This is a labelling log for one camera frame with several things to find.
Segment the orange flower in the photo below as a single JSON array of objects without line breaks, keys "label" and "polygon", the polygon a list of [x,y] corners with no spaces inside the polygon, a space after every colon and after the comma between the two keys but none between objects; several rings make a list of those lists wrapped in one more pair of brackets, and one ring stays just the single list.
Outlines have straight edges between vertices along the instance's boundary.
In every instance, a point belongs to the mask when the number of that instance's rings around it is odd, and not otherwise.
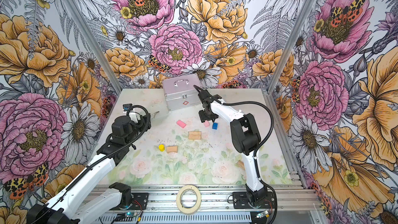
[{"label": "orange flower", "polygon": [[283,126],[285,130],[288,131],[290,129],[290,125],[292,124],[292,106],[291,99],[288,97],[279,97],[276,99],[276,107],[279,112],[279,116],[282,119]]},{"label": "orange flower", "polygon": [[[254,76],[267,76],[272,75],[275,72],[275,68],[278,65],[279,59],[281,58],[282,49],[277,50],[275,52],[270,51],[267,54],[263,54],[259,57],[260,62],[257,62],[253,65],[253,75]],[[286,62],[286,65],[283,67],[283,71],[281,73],[281,77],[279,81],[283,86],[287,86],[290,80],[293,77],[293,62],[294,57],[293,54],[289,55],[289,59]]]},{"label": "orange flower", "polygon": [[168,79],[169,77],[164,76],[163,74],[159,74],[159,76],[154,77],[155,81],[149,82],[149,88],[163,88],[163,80]]},{"label": "orange flower", "polygon": [[26,224],[26,209],[14,207],[12,212],[8,207],[0,207],[0,223],[2,224]]},{"label": "orange flower", "polygon": [[71,166],[64,167],[54,180],[44,187],[44,191],[49,195],[42,198],[41,201],[46,203],[52,197],[61,192],[77,175],[84,169],[82,164],[72,164]]},{"label": "orange flower", "polygon": [[73,66],[73,76],[62,77],[60,85],[57,87],[58,103],[61,105],[75,105],[78,109],[83,103],[91,103],[91,110],[99,116],[101,113],[101,93],[98,89],[99,83],[94,78],[83,62],[79,63],[79,68]]},{"label": "orange flower", "polygon": [[[357,137],[349,127],[334,127],[337,134],[332,138],[329,147],[324,147],[326,154],[333,164],[329,171],[313,174],[321,189],[326,195],[335,198],[341,204],[349,198],[348,209],[358,211],[366,206],[369,201],[374,201],[376,208],[371,217],[378,216],[383,212],[382,203],[394,201],[394,194],[389,193],[389,187],[379,181],[380,177],[373,164],[366,163],[369,152],[366,151],[365,143]],[[347,141],[356,142],[353,147]]]},{"label": "orange flower", "polygon": [[398,162],[398,47],[368,63],[368,82],[359,81],[370,94],[361,115],[353,115],[358,133],[366,139],[366,150],[376,163],[394,170]]},{"label": "orange flower", "polygon": [[207,46],[203,53],[213,59],[217,59],[213,67],[221,68],[221,74],[217,75],[220,77],[218,79],[219,84],[232,80],[239,71],[245,68],[244,62],[249,60],[246,54],[246,46],[244,45],[241,47],[233,45],[227,47],[226,44],[216,43]]},{"label": "orange flower", "polygon": [[186,9],[195,17],[192,22],[196,24],[203,22],[206,26],[206,40],[231,44],[245,32],[248,12],[242,3],[240,7],[222,14],[221,10],[231,2],[232,0],[188,0]]},{"label": "orange flower", "polygon": [[31,22],[26,22],[22,16],[14,16],[10,20],[0,14],[0,74],[13,75],[8,83],[19,81],[23,73],[33,74],[43,80],[45,87],[51,87],[60,76],[70,72],[69,50],[50,26],[40,22],[38,43],[30,59],[30,37],[26,28],[29,24]]},{"label": "orange flower", "polygon": [[[125,75],[134,79],[134,77],[144,75],[148,72],[147,67],[144,65],[145,61],[128,49],[123,50],[119,47],[108,49],[105,51],[105,57],[117,78],[120,75]],[[100,69],[100,73],[103,77],[107,78],[102,68]]]}]

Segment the tape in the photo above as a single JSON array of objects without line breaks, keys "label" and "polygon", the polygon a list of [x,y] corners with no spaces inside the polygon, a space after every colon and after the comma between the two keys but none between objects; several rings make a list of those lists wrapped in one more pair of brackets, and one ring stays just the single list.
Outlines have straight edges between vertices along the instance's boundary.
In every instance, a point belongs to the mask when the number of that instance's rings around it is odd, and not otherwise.
[{"label": "tape", "polygon": [[[196,195],[196,203],[192,208],[186,208],[186,207],[182,206],[182,203],[181,203],[181,197],[187,191],[194,192]],[[184,214],[196,213],[200,207],[201,201],[202,201],[202,196],[201,196],[198,188],[193,185],[185,185],[184,187],[182,187],[180,189],[180,191],[178,191],[177,199],[176,199],[177,207],[180,210],[180,212],[182,212]]]}]

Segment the metal case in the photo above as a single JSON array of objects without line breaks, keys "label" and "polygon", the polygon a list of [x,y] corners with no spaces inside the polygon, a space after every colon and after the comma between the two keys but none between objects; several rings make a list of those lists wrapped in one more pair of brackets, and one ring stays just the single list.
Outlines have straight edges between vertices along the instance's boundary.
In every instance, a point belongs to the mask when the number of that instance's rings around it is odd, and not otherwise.
[{"label": "metal case", "polygon": [[183,75],[164,80],[163,91],[167,108],[171,111],[199,104],[198,92],[193,85],[201,87],[201,83],[196,74]]}]

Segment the floral mat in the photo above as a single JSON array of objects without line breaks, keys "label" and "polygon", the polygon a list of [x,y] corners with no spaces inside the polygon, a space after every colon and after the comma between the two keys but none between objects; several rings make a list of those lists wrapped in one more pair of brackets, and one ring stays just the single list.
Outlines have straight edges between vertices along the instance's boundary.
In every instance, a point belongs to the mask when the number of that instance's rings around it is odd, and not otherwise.
[{"label": "floral mat", "polygon": [[[212,89],[210,92],[219,94],[227,102],[251,99],[265,104],[260,89]],[[232,145],[229,123],[217,119],[217,130],[213,130],[211,126],[205,127],[198,116],[201,105],[168,112],[162,89],[124,89],[101,133],[96,150],[110,133],[113,120],[123,114],[122,105],[127,103],[140,104],[151,113],[159,113],[152,121],[152,128],[135,143],[137,150],[131,149],[99,184],[122,182],[133,186],[246,183],[245,170],[238,163],[242,155]],[[260,110],[255,105],[242,105],[239,109],[254,115],[260,135],[264,137],[270,122],[265,110]],[[176,124],[178,120],[185,122],[187,126],[182,129]],[[202,139],[189,140],[189,131],[201,131]],[[161,152],[158,149],[160,144],[165,147],[178,146],[178,152]],[[259,157],[260,171],[265,182],[292,183],[275,132],[266,145],[261,147]]]}]

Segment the case handle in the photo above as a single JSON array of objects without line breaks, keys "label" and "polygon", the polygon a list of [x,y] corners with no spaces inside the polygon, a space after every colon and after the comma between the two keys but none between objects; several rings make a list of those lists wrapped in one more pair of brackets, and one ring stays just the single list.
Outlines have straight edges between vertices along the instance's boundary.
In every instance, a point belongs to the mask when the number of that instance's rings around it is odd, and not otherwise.
[{"label": "case handle", "polygon": [[179,82],[187,82],[187,85],[189,84],[188,80],[183,79],[183,80],[178,80],[178,81],[174,82],[174,86],[178,87],[177,83],[179,83]]}]

